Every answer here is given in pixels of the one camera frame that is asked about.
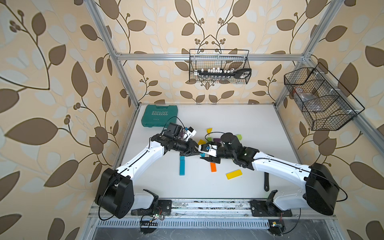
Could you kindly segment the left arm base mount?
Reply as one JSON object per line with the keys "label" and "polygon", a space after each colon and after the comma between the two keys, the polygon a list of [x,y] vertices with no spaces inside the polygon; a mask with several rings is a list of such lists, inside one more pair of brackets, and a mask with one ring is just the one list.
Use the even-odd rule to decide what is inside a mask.
{"label": "left arm base mount", "polygon": [[160,199],[159,196],[150,190],[143,189],[135,194],[134,204],[131,208],[132,216],[144,216],[159,214],[169,216],[172,211],[172,200]]}

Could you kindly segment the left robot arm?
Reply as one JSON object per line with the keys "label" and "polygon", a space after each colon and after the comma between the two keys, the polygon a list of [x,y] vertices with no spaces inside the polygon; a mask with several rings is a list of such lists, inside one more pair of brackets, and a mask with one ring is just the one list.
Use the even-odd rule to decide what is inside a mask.
{"label": "left robot arm", "polygon": [[95,197],[99,209],[104,209],[112,216],[121,219],[128,213],[135,216],[153,216],[160,214],[158,195],[144,189],[134,192],[135,181],[169,151],[179,152],[182,157],[199,155],[198,144],[192,139],[196,130],[170,123],[149,138],[148,145],[126,164],[113,170],[107,168],[102,176]]}

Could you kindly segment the teal long block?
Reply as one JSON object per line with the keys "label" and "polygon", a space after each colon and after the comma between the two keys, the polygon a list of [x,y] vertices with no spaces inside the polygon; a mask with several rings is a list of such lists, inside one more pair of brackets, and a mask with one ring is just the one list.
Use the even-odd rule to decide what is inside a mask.
{"label": "teal long block", "polygon": [[180,171],[179,171],[180,176],[185,175],[185,157],[180,156]]}

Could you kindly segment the orange rectangular block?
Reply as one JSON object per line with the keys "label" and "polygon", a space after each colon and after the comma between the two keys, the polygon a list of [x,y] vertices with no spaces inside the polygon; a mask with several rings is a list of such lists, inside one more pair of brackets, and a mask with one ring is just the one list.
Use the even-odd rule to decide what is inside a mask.
{"label": "orange rectangular block", "polygon": [[217,171],[217,166],[215,163],[210,163],[210,167],[211,167],[211,172],[212,173],[215,173]]}

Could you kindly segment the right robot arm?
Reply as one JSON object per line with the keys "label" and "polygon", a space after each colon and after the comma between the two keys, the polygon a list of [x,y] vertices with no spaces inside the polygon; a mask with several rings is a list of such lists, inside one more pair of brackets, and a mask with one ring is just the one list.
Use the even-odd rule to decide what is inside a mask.
{"label": "right robot arm", "polygon": [[296,191],[276,191],[272,195],[273,206],[281,211],[311,208],[325,216],[334,214],[341,188],[329,169],[321,164],[308,166],[275,158],[258,149],[244,147],[232,133],[223,134],[220,143],[198,145],[196,150],[205,154],[208,162],[231,159],[244,169],[268,173],[298,186]]}

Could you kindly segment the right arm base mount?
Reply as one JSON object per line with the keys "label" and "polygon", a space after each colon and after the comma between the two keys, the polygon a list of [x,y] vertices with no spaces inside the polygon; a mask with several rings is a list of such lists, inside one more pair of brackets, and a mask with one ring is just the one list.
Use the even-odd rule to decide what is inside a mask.
{"label": "right arm base mount", "polygon": [[251,200],[250,207],[253,217],[292,217],[292,211],[282,211],[274,204],[274,196],[278,191],[273,190],[267,199]]}

